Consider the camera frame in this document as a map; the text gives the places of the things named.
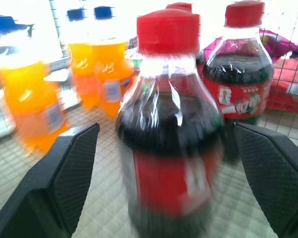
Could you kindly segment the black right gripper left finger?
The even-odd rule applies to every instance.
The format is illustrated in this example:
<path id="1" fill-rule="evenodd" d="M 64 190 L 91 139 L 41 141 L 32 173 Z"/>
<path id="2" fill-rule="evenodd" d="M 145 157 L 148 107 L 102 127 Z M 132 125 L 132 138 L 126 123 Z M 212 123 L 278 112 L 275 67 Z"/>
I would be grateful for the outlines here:
<path id="1" fill-rule="evenodd" d="M 91 184 L 98 123 L 60 134 L 0 210 L 0 238 L 70 238 Z"/>

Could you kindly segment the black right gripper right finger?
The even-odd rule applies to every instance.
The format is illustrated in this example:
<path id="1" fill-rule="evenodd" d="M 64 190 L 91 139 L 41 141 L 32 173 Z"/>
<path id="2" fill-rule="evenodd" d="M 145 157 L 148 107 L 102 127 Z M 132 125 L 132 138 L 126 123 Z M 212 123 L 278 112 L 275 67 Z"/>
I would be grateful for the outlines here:
<path id="1" fill-rule="evenodd" d="M 284 134 L 235 123 L 242 164 L 250 188 L 273 231 L 298 238 L 298 147 Z"/>

